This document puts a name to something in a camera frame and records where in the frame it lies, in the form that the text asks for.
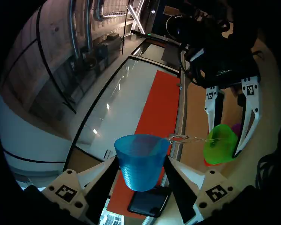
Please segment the white wall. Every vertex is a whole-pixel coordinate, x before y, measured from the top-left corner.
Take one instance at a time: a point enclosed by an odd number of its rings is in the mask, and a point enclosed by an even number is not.
[[[2,146],[10,153],[38,161],[65,161],[71,141],[47,133],[32,126],[16,115],[0,95],[0,139]],[[63,163],[33,163],[13,158],[6,154],[7,162],[26,171],[61,170]]]

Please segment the green plastic cup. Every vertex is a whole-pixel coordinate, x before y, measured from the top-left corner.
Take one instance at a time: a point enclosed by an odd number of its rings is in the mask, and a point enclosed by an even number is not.
[[[237,139],[237,135],[228,125],[220,124],[214,127],[204,145],[203,154],[206,162],[215,165],[232,161]]]

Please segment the glass panel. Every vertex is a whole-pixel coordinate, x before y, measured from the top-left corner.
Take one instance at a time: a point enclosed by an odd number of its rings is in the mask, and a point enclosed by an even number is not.
[[[145,59],[150,59],[159,62],[173,69],[179,70],[177,48],[170,45],[155,45],[149,42],[144,42],[132,54]]]
[[[134,134],[157,70],[171,74],[128,59],[91,112],[76,145],[100,160],[114,156],[114,142]]]

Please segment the black cable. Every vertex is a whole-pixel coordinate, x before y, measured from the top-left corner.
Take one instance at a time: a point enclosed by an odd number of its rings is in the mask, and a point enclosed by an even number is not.
[[[178,60],[179,60],[180,67],[181,67],[181,69],[183,70],[184,74],[185,74],[187,77],[190,78],[190,81],[191,81],[193,84],[195,84],[195,85],[197,85],[197,86],[201,86],[201,85],[199,85],[197,82],[194,81],[194,77],[191,77],[191,76],[189,75],[190,72],[189,72],[189,71],[186,71],[185,68],[184,68],[184,66],[183,66],[183,64],[182,64],[182,61],[181,61],[181,52],[182,52],[183,50],[186,50],[185,47],[186,47],[185,44],[181,44],[181,45],[179,46],[179,48],[178,48]]]

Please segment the ceiling light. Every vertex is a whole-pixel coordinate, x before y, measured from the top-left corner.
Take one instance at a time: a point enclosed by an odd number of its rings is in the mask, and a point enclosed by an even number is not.
[[[143,27],[142,27],[137,15],[136,15],[135,11],[133,10],[132,6],[128,5],[126,7],[127,7],[128,11],[130,12],[131,16],[133,17],[134,21],[136,22],[136,25],[138,26],[140,32],[144,35],[145,32],[143,30]]]

